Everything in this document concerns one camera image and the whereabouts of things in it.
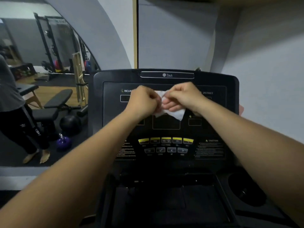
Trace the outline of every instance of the gray t-shirt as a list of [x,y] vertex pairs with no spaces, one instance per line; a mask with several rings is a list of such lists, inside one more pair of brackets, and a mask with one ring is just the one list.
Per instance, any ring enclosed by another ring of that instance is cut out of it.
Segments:
[[19,109],[24,104],[25,100],[16,87],[15,78],[4,57],[0,55],[0,112]]

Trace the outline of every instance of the cup holder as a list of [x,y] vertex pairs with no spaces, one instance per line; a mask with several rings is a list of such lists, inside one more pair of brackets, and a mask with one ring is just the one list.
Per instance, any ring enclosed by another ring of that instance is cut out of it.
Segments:
[[262,206],[266,195],[249,175],[234,173],[229,176],[228,184],[234,195],[250,206]]

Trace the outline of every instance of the hand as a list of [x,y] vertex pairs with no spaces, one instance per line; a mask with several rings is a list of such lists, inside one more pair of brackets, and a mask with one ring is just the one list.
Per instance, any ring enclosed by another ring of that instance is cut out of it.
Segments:
[[154,90],[139,86],[131,91],[129,103],[124,111],[134,119],[141,121],[154,112],[161,111],[161,100]]
[[175,112],[183,108],[188,108],[193,112],[198,112],[200,100],[207,100],[192,82],[180,83],[173,86],[165,93],[162,108]]

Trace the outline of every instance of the warning label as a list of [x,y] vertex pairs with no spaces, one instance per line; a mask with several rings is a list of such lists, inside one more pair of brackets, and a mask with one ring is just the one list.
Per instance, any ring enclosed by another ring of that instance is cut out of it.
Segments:
[[135,151],[133,149],[133,146],[125,142],[124,145],[121,147],[118,155],[116,156],[116,159],[119,160],[134,160],[136,157]]
[[221,140],[205,139],[196,147],[196,159],[220,159],[225,157],[225,148]]

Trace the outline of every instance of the black pants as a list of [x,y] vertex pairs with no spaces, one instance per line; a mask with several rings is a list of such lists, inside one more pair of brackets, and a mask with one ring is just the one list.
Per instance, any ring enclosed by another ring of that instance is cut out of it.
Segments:
[[47,138],[38,128],[32,109],[27,104],[13,111],[0,112],[0,131],[23,147],[28,154],[35,153],[37,148],[27,136],[32,137],[40,149],[49,147]]

